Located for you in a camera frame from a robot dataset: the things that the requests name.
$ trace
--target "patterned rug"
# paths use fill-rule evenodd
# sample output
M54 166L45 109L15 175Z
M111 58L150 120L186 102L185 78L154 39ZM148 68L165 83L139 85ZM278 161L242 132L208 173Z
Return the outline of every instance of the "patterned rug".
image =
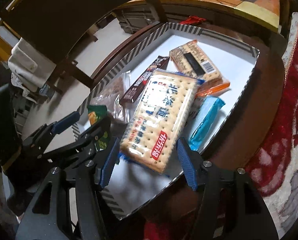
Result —
M285 85L276 117L245 169L273 217L279 238L298 217L298 13L283 55Z

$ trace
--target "blue snack package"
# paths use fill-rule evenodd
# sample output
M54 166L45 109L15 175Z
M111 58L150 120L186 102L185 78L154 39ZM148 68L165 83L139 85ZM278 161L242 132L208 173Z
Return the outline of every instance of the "blue snack package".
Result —
M219 110L224 105L225 102L213 96L198 97L194 100L182 132L191 150L197 151L199 149Z

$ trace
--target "brown snack wrapper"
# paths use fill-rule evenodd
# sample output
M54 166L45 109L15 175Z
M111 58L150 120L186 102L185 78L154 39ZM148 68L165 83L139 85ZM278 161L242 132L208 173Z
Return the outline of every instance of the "brown snack wrapper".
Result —
M170 57L158 56L156 60L142 73L133 85L122 96L119 103L134 103L144 90L150 76L156 68L166 70Z

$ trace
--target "floor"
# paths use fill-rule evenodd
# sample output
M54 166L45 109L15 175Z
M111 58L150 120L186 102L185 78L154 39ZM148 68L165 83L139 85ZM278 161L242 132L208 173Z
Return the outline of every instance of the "floor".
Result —
M83 49L80 51L78 49L78 52L74 52L76 54L75 60L78 62L77 67L89 76L111 51L131 35L125 33L120 27L118 20L115 19L105 28L97 31L95 36L98 38L98 41L90 41L88 44L83 42L83 44L80 44L80 47L83 46ZM22 130L23 139L27 138L44 123L50 124L58 121L67 114L77 110L90 92L89 88L71 77L60 80L59 87L64 91L62 96L55 93L50 101L32 107ZM73 133L71 128L69 128L53 139L46 152L73 141Z

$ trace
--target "blue gripper pad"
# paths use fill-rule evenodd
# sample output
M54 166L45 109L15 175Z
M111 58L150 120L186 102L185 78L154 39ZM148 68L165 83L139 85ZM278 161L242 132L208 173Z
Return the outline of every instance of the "blue gripper pad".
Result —
M69 128L71 125L73 125L75 122L78 122L80 118L79 112L75 111L71 114L65 116L60 121L56 122L54 124L54 127L52 128L51 132L53 134L61 134L64 130Z
M108 154L107 160L101 170L101 177L100 177L99 185L102 188L104 188L105 186L107 186L109 184L111 174L112 174L114 165L116 163L117 156L119 154L119 146L120 146L119 141L118 141L117 137L113 137L113 138L115 138L113 147L111 148L110 153Z
M190 149L184 137L179 138L177 141L177 152L187 184L196 191L198 188L197 173L200 169L201 156L198 152L194 152Z

